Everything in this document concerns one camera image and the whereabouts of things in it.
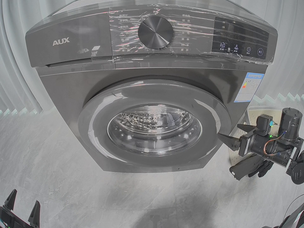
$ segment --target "white pegboard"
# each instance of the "white pegboard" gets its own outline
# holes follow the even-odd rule
[[[257,106],[257,107],[249,107],[246,112],[246,116],[243,117],[243,124],[249,124],[249,125],[256,125],[256,119],[258,116],[261,114],[266,114],[269,116],[273,116],[273,120],[278,124],[274,125],[271,128],[270,134],[272,135],[277,135],[279,131],[279,125],[281,121],[281,115],[282,115],[282,110],[278,109],[277,107],[269,107],[269,106]],[[246,134],[246,132],[242,131],[241,129],[235,128],[232,131],[231,136],[235,138],[239,138],[240,136]],[[238,151],[233,151],[230,148],[228,148],[229,151],[229,157],[231,161],[231,165],[235,165],[242,161],[243,159],[247,158],[250,156],[252,153],[246,154],[245,156],[239,156]]]

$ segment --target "white curtain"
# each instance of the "white curtain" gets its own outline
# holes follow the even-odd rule
[[[53,103],[31,68],[25,33],[41,19],[73,0],[1,0],[0,110],[49,110]],[[231,0],[260,16],[279,34],[274,64],[256,95],[304,94],[304,0]]]

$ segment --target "rotary knob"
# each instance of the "rotary knob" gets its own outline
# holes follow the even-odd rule
[[[150,16],[139,25],[138,38],[146,47],[160,49],[172,40],[173,28],[163,17]]]

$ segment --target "aux logo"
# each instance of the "aux logo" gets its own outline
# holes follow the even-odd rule
[[[60,39],[59,40],[54,40],[53,46],[63,44],[63,43],[66,43],[66,42],[69,42],[69,37],[63,38],[63,39],[61,39],[61,41],[60,41]]]

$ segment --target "gray floor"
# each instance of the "gray floor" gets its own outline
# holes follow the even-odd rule
[[[295,102],[285,99],[284,104]],[[0,204],[16,188],[14,212],[27,220],[35,200],[40,201],[42,228],[272,227],[304,193],[304,184],[293,184],[280,166],[263,178],[235,180],[226,146],[200,170],[104,172],[55,108],[0,118]],[[299,198],[288,213],[303,202]]]

